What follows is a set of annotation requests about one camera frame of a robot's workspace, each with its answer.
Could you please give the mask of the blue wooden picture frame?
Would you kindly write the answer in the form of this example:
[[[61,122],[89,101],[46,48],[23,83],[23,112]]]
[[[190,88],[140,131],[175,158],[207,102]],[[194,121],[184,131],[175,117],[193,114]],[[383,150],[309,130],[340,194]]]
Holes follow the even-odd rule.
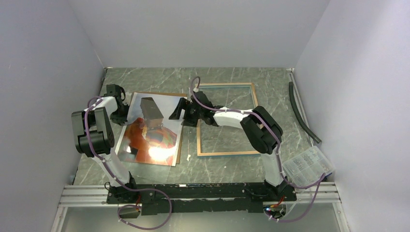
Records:
[[[213,105],[251,110],[258,106],[254,83],[203,83],[199,88]],[[199,120],[196,127],[199,157],[258,155],[242,129],[207,125]]]

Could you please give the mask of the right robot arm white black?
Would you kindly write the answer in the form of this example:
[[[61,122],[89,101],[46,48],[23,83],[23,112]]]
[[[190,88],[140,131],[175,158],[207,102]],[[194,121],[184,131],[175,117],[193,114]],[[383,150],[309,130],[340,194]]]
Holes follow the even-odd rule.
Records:
[[[261,154],[265,170],[266,195],[279,200],[285,193],[285,174],[281,167],[280,145],[283,130],[262,106],[250,110],[214,106],[202,91],[193,92],[189,100],[181,98],[170,120],[183,118],[183,125],[196,127],[199,120],[207,125],[242,129],[251,146]]]

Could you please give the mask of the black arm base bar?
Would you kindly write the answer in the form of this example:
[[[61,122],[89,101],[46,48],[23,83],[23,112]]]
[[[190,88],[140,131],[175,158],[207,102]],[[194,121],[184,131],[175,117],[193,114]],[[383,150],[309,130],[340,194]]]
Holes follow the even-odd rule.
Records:
[[[162,213],[196,213],[247,211],[261,213],[263,207],[279,201],[294,202],[293,187],[282,183],[274,188],[266,182],[215,183],[215,184],[138,184],[137,192],[124,195],[108,190],[108,203],[140,204],[143,216]],[[192,201],[171,200],[190,198]]]

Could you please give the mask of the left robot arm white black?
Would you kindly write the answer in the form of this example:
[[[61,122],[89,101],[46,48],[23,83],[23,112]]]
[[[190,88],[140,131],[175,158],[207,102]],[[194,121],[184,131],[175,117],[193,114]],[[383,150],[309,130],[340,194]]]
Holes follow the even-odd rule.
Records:
[[[112,194],[119,195],[126,203],[138,198],[138,188],[131,173],[113,150],[115,136],[111,123],[124,126],[127,122],[129,105],[126,92],[115,84],[106,86],[103,96],[93,97],[83,111],[71,115],[74,144],[77,151],[92,158],[109,178]]]

